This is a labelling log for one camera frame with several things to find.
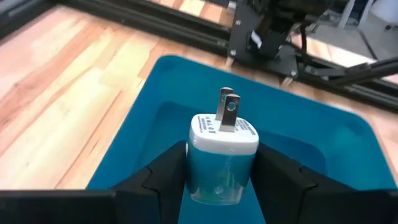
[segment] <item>wood plank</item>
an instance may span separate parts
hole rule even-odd
[[[145,65],[141,68],[139,77],[146,79],[159,57],[164,55],[184,55],[187,49],[186,45],[172,40],[160,39],[157,45],[151,50]]]
[[[375,129],[383,139],[397,142],[398,119],[396,114],[369,106],[369,115],[374,122]]]
[[[232,27],[232,23],[234,22],[234,14],[227,11],[227,9],[223,9],[220,15],[220,20],[218,21],[219,24]]]
[[[223,9],[224,8],[222,8],[221,6],[206,2],[200,12],[200,17],[214,23],[219,23]]]
[[[61,22],[51,24],[47,21]],[[80,21],[80,17],[68,17],[64,11],[54,11],[44,20],[44,26],[33,26],[32,30],[18,35],[16,40],[10,40],[0,47],[0,97],[4,96],[16,83],[25,78],[31,71],[46,64],[56,56],[67,42],[81,32],[89,21]],[[18,45],[27,47],[15,51]]]
[[[299,47],[302,46],[302,40],[300,35],[292,35],[291,38],[292,43]],[[333,61],[330,54],[329,44],[310,37],[307,37],[307,52],[314,57],[322,58],[323,60]]]
[[[69,67],[75,57],[98,38],[97,35],[100,32],[101,30],[96,26],[82,30],[49,63],[31,72],[21,82],[14,84],[7,94],[0,98],[2,108],[0,111],[0,155],[15,140],[16,135],[20,134],[24,127],[41,112],[40,108],[52,99],[52,93],[56,90],[50,88],[50,91],[46,91],[51,83]],[[94,38],[87,37],[88,34],[93,34]]]
[[[269,86],[272,86],[272,87],[275,87],[275,88],[279,88],[280,87],[280,80],[279,80],[279,78],[277,76],[271,75],[271,74],[268,74],[268,73],[265,73],[265,72],[260,72],[260,71],[257,71],[257,70],[253,71],[253,73],[254,73],[253,74],[254,75],[254,78],[253,78],[254,81],[257,81],[257,82],[259,82],[261,84],[269,85]]]
[[[201,0],[184,0],[180,7],[180,11],[193,16],[199,16],[203,6],[205,6],[205,2]]]
[[[386,155],[386,160],[391,167],[392,176],[395,181],[398,182],[398,143],[396,141],[392,141],[390,139],[386,139],[382,141],[382,149],[386,149],[384,154]]]
[[[108,43],[106,48],[101,51],[101,54],[98,56],[98,58],[96,58],[94,66],[105,70],[110,61],[117,56],[120,48],[126,44],[134,32],[134,30],[122,26],[107,27],[101,40],[108,41],[109,38],[112,40],[110,43]]]
[[[2,188],[55,187],[118,94],[99,84],[102,76],[97,68],[87,71],[7,149],[0,157]]]
[[[136,31],[106,67],[101,82],[118,89],[129,88],[159,40],[159,37]]]
[[[130,89],[120,92],[56,189],[84,189],[87,186],[144,83],[138,78]]]

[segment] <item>charger prong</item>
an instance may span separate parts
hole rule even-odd
[[[234,90],[229,87],[223,87],[220,89],[220,97],[218,98],[216,121],[221,121],[221,118],[223,117],[226,95],[233,93],[233,92],[234,92]]]
[[[221,119],[220,131],[234,132],[235,122],[238,117],[239,101],[241,97],[236,94],[228,94],[225,98],[224,113]]]

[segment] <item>black metal frame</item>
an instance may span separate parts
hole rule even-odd
[[[378,79],[398,72],[397,59],[395,62],[381,61],[374,65],[345,68],[311,58],[308,68],[301,66],[303,55],[288,47],[280,51],[282,55],[285,54],[281,60],[254,58],[244,48],[247,32],[260,17],[250,12],[245,3],[238,3],[233,27],[230,28],[146,0],[22,0],[0,11],[0,39],[56,4],[64,4],[223,57],[228,56],[243,65],[284,78],[292,77],[314,87],[398,113],[398,85]]]

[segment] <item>metal prong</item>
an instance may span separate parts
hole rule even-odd
[[[227,57],[225,60],[224,67],[225,68],[231,68],[232,64],[234,63],[234,59],[231,57]]]
[[[228,94],[225,98],[224,114],[221,119],[220,131],[234,132],[235,122],[238,117],[239,101],[241,97]]]
[[[236,2],[234,1],[229,1],[228,2],[228,7],[226,8],[227,12],[229,13],[234,13],[236,9]]]
[[[282,84],[280,84],[280,88],[286,90],[289,87],[289,85],[292,83],[292,81],[293,78],[290,77],[285,78]]]
[[[218,98],[216,121],[221,121],[224,114],[224,104],[226,95],[233,93],[234,90],[228,87],[223,87],[220,89],[220,97]]]

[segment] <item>prong hole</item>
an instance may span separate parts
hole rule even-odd
[[[227,108],[227,110],[229,110],[229,111],[233,111],[233,110],[235,110],[236,105],[235,105],[235,103],[230,102],[230,103],[228,103],[228,106],[227,106],[226,108]]]

